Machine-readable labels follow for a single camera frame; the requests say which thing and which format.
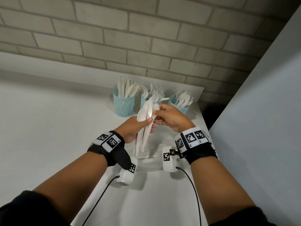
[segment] hand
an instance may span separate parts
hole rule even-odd
[[[175,132],[182,133],[195,127],[175,106],[160,104],[160,110],[154,110],[153,113],[157,116],[154,124],[169,126]]]
[[[133,140],[137,138],[137,133],[144,127],[148,126],[150,123],[152,123],[153,119],[149,118],[146,121],[137,121],[137,117],[130,117],[127,119],[126,122],[124,122],[122,125],[120,125],[118,128],[116,128],[114,131],[117,132],[119,135],[121,135],[126,143],[131,143]],[[156,125],[152,125],[152,129],[150,130],[151,133],[154,132],[154,129],[156,128]]]

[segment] utensil holder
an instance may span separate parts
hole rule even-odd
[[[113,90],[115,113],[120,117],[129,117],[133,114],[135,95],[130,98],[119,98],[118,89]]]
[[[176,106],[176,105],[174,104],[174,103],[176,103],[176,102],[177,102],[177,100],[176,100],[175,94],[174,94],[174,95],[172,95],[172,96],[169,98],[168,104],[169,104],[169,105],[175,106],[178,110],[181,111],[181,113],[183,113],[183,114],[185,115],[186,112],[188,111],[188,109],[189,109],[190,106],[188,106],[188,107],[179,107],[179,106]]]
[[[144,105],[145,102],[146,102],[146,101],[145,101],[145,99],[143,99],[142,94],[141,94],[140,109],[142,109],[142,107],[143,107],[143,105]]]

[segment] black sleeve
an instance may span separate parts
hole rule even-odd
[[[226,218],[225,220],[218,221],[210,226],[225,226],[225,225],[260,225],[260,226],[276,226],[269,223],[262,210],[258,207],[249,207],[236,212]]]
[[[70,226],[46,197],[23,191],[12,202],[0,208],[0,226]]]

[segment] person's right hand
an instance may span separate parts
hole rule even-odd
[[[154,124],[169,126],[178,133],[195,127],[183,113],[172,105],[160,104],[160,110],[154,110],[153,114],[157,116]]]

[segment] white table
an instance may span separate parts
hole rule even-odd
[[[126,120],[114,113],[113,89],[8,72],[0,77],[0,205],[35,188]],[[197,103],[187,116],[208,133]],[[156,131],[172,134],[165,126]],[[181,167],[191,176],[186,160]],[[72,225],[82,225],[113,176],[110,167]],[[199,225],[198,206],[182,171],[137,172],[131,186],[111,184],[86,225]]]

